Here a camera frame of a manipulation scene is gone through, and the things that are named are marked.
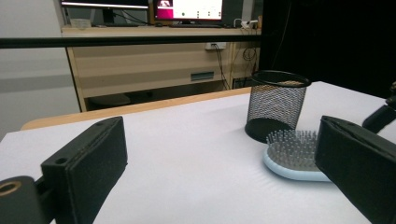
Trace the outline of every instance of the wooden table edge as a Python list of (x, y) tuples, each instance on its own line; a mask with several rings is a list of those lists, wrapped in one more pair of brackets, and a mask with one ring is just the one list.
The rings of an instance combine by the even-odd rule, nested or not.
[(186, 97), (180, 97), (180, 98), (174, 98), (168, 100), (161, 100), (156, 102), (143, 103), (138, 105), (126, 105), (126, 106), (113, 107), (108, 109), (93, 110), (89, 112), (81, 112), (76, 114), (61, 115), (61, 116), (49, 117), (43, 119), (34, 119), (23, 124), (21, 130), (22, 131), (31, 130), (36, 128), (44, 128), (54, 125), (66, 124), (66, 123), (80, 122), (90, 119), (115, 117), (115, 116), (132, 114), (147, 110), (166, 108), (175, 105), (191, 104), (200, 101), (213, 100), (222, 97), (246, 94), (246, 93), (250, 93), (250, 90), (251, 88), (247, 87), (247, 88), (228, 90), (228, 91), (216, 91), (205, 94), (198, 94), (198, 95), (192, 95), (192, 96), (186, 96)]

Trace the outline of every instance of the wall socket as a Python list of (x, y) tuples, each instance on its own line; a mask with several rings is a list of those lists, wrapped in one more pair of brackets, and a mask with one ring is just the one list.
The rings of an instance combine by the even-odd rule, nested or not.
[(205, 49), (216, 49), (214, 45), (218, 45), (218, 49), (226, 49), (226, 42), (209, 42), (205, 44)]

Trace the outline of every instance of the computer monitor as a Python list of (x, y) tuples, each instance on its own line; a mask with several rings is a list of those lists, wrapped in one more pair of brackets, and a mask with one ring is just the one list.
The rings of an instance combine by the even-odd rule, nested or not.
[(62, 7), (87, 7), (103, 10), (105, 23), (114, 23), (113, 9), (149, 8), (148, 0), (61, 0)]
[(156, 21), (221, 21), (223, 0), (153, 0)]

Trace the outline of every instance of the mesh pencil cup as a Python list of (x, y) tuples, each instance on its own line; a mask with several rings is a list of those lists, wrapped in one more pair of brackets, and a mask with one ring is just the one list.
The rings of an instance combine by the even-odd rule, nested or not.
[(294, 130), (311, 82), (299, 75), (271, 70), (258, 71), (252, 79), (247, 135), (266, 143), (267, 135), (273, 131)]

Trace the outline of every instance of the wooden cabinet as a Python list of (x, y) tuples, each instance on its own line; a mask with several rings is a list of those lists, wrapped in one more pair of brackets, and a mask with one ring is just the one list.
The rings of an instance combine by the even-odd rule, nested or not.
[[(63, 28), (63, 36), (66, 37), (242, 35), (243, 32), (237, 29), (168, 27)], [(223, 79), (231, 85), (236, 77), (250, 76), (254, 62), (258, 61), (258, 58), (246, 60), (247, 50), (250, 56), (253, 55), (254, 48), (249, 48), (251, 45), (247, 42), (229, 42), (225, 49), (219, 51), (220, 56), (214, 49), (205, 49), (205, 43), (77, 47), (67, 48), (67, 53), (81, 110), (87, 111), (86, 103), (90, 97), (219, 82)]]

